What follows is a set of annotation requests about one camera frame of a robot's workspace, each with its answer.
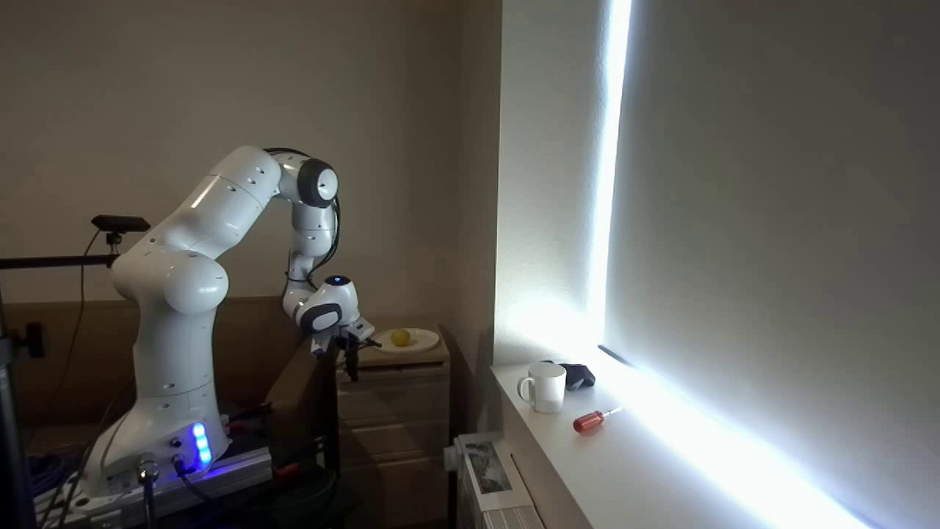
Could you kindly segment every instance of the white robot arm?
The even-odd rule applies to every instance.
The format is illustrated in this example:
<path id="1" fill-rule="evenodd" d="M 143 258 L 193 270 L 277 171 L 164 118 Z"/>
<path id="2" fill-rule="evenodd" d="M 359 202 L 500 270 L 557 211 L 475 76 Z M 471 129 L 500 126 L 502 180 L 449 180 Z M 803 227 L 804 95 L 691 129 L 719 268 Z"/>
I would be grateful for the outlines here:
<path id="1" fill-rule="evenodd" d="M 364 342 L 355 286 L 312 273 L 339 243 L 339 177 L 297 151 L 231 151 L 189 198 L 114 261 L 114 286 L 140 312 L 134 342 L 134 405 L 105 430 L 76 481 L 76 517 L 99 517 L 174 474 L 211 479 L 230 434 L 214 398 L 211 326 L 230 290 L 218 255 L 239 248 L 272 198 L 290 201 L 294 251 L 281 310 L 312 336 L 312 351 L 336 337 Z"/>

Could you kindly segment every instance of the white wall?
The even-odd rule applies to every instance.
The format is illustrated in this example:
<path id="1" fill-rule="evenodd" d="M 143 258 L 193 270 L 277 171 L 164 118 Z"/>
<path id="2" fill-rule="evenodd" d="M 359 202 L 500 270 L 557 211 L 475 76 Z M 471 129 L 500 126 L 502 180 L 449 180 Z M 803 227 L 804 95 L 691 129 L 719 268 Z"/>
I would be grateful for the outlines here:
<path id="1" fill-rule="evenodd" d="M 494 276 L 496 276 L 496 154 L 500 154 L 500 0 L 458 0 L 458 235 L 455 235 L 455 321 L 463 362 L 455 365 L 455 414 L 474 430 L 488 368 L 494 362 Z"/>
<path id="2" fill-rule="evenodd" d="M 455 14 L 393 2 L 0 2 L 0 255 L 79 254 L 96 211 L 158 221 L 239 143 L 328 158 L 331 270 L 366 312 L 453 304 Z M 287 211 L 225 258 L 231 295 L 280 295 Z M 92 296 L 111 296 L 89 270 Z M 76 301 L 76 270 L 2 270 L 10 304 Z"/>
<path id="3" fill-rule="evenodd" d="M 502 2 L 496 362 L 571 352 L 590 227 L 590 2 Z"/>

